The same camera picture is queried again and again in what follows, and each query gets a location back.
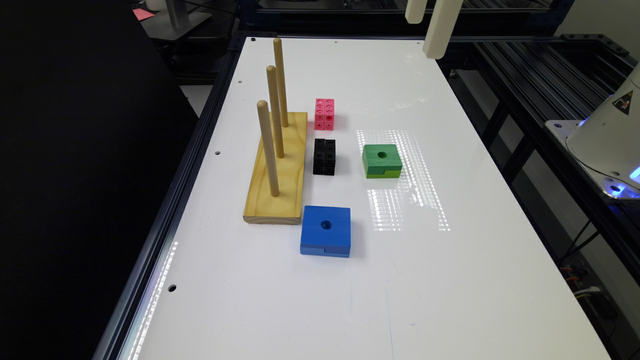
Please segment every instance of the cable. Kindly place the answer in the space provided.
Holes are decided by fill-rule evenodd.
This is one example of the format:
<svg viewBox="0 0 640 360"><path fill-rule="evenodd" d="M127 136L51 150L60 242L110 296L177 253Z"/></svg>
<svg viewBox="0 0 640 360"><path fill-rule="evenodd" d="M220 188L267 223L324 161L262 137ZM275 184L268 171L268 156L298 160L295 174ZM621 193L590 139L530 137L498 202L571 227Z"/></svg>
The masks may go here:
<svg viewBox="0 0 640 360"><path fill-rule="evenodd" d="M209 2L211 2L211 1L207 1L207 2L204 2L204 3L202 3L202 4L198 4L198 3L194 3L194 2L186 1L186 0L180 0L180 1L182 1L182 2L183 2L183 3L185 3L185 4L189 4L189 5L195 5L195 6L197 6L195 9L193 9L193 10L191 10L191 11L195 11L195 10L197 10L198 8L203 7L203 8L205 8L205 9L209 9L209 10L216 10L216 11L224 12L224 13L227 13L227 14L231 14L231 15L233 15L233 16L235 16L235 17L238 17L238 15L236 15L236 13L231 12L231 11L222 10L222 9L218 9L218 8L214 8L214 7L210 7L210 6L204 6L204 4L209 3Z"/></svg>
<svg viewBox="0 0 640 360"><path fill-rule="evenodd" d="M633 354L631 354L631 356L629 356L627 360L631 360L634 356L638 355L638 352L640 352L640 347L637 348L636 351L634 351Z"/></svg>
<svg viewBox="0 0 640 360"><path fill-rule="evenodd" d="M611 319L611 321L613 321L613 330L611 330L611 333L609 334L609 340L611 340L611 336L613 336L613 333L616 332L616 328L618 327L616 319Z"/></svg>
<svg viewBox="0 0 640 360"><path fill-rule="evenodd" d="M567 259L573 257L575 254L579 253L580 250L582 250L583 247L589 245L589 243L591 241L593 241L593 239L595 239L598 235L600 235L600 231L596 230L593 234L591 234L591 236L589 236L587 238L587 240L582 242L582 244L578 245L577 248L573 249L573 251L567 252L563 257L561 257L560 260L558 260L558 262L560 264L562 264L565 260L567 260Z"/></svg>
<svg viewBox="0 0 640 360"><path fill-rule="evenodd" d="M578 295L582 295L582 294L593 294L593 293L597 293L597 292L601 292L601 291L602 291L602 289L600 289L597 286L589 286L587 289L575 291L573 293L573 296L578 296Z"/></svg>
<svg viewBox="0 0 640 360"><path fill-rule="evenodd" d="M591 224L591 220L587 220L587 223L584 224L584 226L582 227L578 235L576 235L576 237L573 239L573 242L571 243L571 245L569 245L569 248L567 248L567 251L564 253L564 255L560 259L564 260L567 257L569 252L571 252L571 249L573 249L573 246L578 242L578 239L580 239L580 236L582 236L582 233L585 230L587 230L587 227L589 226L589 224Z"/></svg>

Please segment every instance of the black block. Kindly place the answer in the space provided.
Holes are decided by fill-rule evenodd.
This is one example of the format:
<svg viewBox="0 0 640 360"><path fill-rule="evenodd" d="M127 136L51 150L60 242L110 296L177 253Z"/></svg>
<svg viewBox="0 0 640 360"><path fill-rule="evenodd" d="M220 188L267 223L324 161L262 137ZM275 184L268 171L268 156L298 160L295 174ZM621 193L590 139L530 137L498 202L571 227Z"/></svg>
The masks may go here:
<svg viewBox="0 0 640 360"><path fill-rule="evenodd" d="M313 151L313 174L335 175L336 141L315 139Z"/></svg>

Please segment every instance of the white robot part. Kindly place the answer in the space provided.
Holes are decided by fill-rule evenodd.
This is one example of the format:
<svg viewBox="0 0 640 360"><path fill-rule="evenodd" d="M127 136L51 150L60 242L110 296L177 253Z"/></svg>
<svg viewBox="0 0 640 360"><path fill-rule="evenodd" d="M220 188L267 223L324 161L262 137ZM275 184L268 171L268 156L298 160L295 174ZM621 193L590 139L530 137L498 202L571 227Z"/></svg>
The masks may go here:
<svg viewBox="0 0 640 360"><path fill-rule="evenodd" d="M640 66L566 145L583 165L640 190Z"/></svg>
<svg viewBox="0 0 640 360"><path fill-rule="evenodd" d="M441 59L447 51L463 0L438 0L433 9L422 51L429 59Z"/></svg>
<svg viewBox="0 0 640 360"><path fill-rule="evenodd" d="M424 18L425 10L427 10L427 0L409 0L404 18L409 24L420 24Z"/></svg>
<svg viewBox="0 0 640 360"><path fill-rule="evenodd" d="M437 60L444 56L463 1L438 0L436 2L422 48L427 58ZM409 24L419 24L422 22L426 8L427 0L409 0L404 17Z"/></svg>

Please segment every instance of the metal bracket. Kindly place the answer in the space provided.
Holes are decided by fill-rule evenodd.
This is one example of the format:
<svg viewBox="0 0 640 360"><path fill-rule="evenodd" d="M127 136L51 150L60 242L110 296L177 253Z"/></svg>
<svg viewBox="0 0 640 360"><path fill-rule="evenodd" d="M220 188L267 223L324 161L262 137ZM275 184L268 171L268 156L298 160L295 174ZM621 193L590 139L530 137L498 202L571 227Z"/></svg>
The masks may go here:
<svg viewBox="0 0 640 360"><path fill-rule="evenodd" d="M611 50L616 55L629 55L629 51L627 49L623 48L618 43L602 34L562 34L560 35L560 37L562 38L562 40L567 41L599 41L602 45L608 47L609 50Z"/></svg>
<svg viewBox="0 0 640 360"><path fill-rule="evenodd" d="M555 9L553 9L553 5L551 9L549 9L555 11L532 13L527 20L527 26L558 26L562 24L574 1L575 0L560 0L557 2Z"/></svg>

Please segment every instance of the toy block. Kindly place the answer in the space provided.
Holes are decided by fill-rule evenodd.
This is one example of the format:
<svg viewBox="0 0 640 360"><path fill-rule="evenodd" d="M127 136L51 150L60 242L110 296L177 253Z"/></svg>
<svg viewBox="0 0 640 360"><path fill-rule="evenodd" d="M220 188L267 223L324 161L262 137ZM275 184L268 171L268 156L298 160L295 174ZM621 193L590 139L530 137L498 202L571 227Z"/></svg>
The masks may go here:
<svg viewBox="0 0 640 360"><path fill-rule="evenodd" d="M349 257L351 252L351 209L305 206L300 254Z"/></svg>
<svg viewBox="0 0 640 360"><path fill-rule="evenodd" d="M387 170L383 174L367 174L367 179L393 179L400 177L400 170Z"/></svg>
<svg viewBox="0 0 640 360"><path fill-rule="evenodd" d="M333 99L316 99L314 129L333 130L335 119L335 101Z"/></svg>
<svg viewBox="0 0 640 360"><path fill-rule="evenodd" d="M402 170L398 148L393 144L365 145L362 150L362 163L367 179L397 178Z"/></svg>
<svg viewBox="0 0 640 360"><path fill-rule="evenodd" d="M316 139L313 151L313 175L335 174L336 141Z"/></svg>

